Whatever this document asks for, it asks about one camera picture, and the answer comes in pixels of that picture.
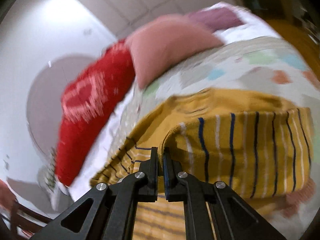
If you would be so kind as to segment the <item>yellow striped knit sweater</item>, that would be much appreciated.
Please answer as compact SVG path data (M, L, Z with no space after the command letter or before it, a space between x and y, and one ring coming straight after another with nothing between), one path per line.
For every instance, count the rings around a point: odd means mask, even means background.
M115 184L152 147L159 157L168 147L197 179L224 181L262 214L284 199L290 217L315 192L312 129L309 108L270 94L207 88L171 96L142 117L90 184Z

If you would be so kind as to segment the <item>purple pillow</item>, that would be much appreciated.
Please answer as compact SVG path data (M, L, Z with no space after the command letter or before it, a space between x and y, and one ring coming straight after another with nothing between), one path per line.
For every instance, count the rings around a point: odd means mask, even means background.
M212 33L244 25L237 14L227 7L191 12L187 14L187 17L192 21L204 24Z

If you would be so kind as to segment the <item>red patterned pillow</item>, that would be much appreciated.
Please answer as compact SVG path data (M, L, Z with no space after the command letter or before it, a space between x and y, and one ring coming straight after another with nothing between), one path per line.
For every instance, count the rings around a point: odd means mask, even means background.
M125 40L120 40L66 86L61 95L55 168L62 184L70 186L77 177L97 136L134 79L130 51Z

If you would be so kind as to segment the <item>round grey headboard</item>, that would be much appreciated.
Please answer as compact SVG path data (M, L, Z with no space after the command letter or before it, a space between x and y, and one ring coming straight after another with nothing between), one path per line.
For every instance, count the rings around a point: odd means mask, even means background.
M56 147L62 117L61 95L95 58L70 54L47 62L37 74L29 89L26 119L29 135L37 155L47 164L50 151Z

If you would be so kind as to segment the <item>patchwork quilted bedspread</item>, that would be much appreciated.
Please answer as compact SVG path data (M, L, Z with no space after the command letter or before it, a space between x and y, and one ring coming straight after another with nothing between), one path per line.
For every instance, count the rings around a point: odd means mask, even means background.
M287 239L298 239L319 209L319 82L295 48L282 39L260 37L208 50L171 68L145 90L135 88L122 114L109 159L149 111L171 96L191 95L207 88L270 94L310 109L314 195L301 202L290 217L284 215L284 199L264 214Z

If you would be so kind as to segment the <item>white bed sheet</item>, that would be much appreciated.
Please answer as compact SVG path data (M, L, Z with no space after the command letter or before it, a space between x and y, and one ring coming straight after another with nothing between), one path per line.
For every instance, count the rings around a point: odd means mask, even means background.
M228 8L243 22L243 25L238 27L222 29L214 33L226 44L251 40L263 36L281 38L281 36L269 24L267 24L258 16L253 15L244 7L234 6L225 2L219 2L211 7L203 8L198 12L217 8ZM72 184L67 187L68 193L73 201L77 201L91 189L89 185L90 179L103 167L104 163L107 161L108 152L110 150L112 141L116 136L116 131L119 128L121 116L124 113L125 107L133 98L135 85L135 83L131 85L124 99L116 105L114 112L111 114L108 122L103 127L90 151L88 152L79 174L74 179Z

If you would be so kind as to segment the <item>pink pillow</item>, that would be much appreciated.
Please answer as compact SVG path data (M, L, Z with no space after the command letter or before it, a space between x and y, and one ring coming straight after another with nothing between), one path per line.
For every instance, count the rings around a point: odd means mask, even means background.
M164 15L143 25L126 38L125 44L140 89L179 62L223 46L204 24L178 14Z

